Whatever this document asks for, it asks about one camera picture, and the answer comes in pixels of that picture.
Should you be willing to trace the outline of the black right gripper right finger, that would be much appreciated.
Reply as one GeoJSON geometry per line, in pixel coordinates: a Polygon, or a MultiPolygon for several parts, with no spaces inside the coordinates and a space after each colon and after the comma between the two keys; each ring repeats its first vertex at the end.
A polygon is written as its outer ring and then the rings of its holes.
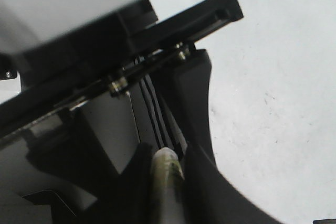
{"type": "Polygon", "coordinates": [[[184,195],[190,223],[279,223],[219,172],[209,128],[211,62],[205,49],[165,64],[154,86],[186,141],[184,195]]]}

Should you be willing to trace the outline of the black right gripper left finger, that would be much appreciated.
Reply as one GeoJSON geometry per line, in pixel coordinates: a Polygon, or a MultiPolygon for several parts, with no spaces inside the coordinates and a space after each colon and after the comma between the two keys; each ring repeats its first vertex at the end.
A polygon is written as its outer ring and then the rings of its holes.
{"type": "Polygon", "coordinates": [[[139,143],[128,99],[96,98],[26,131],[27,160],[96,198],[76,223],[148,223],[152,147],[139,143]]]}

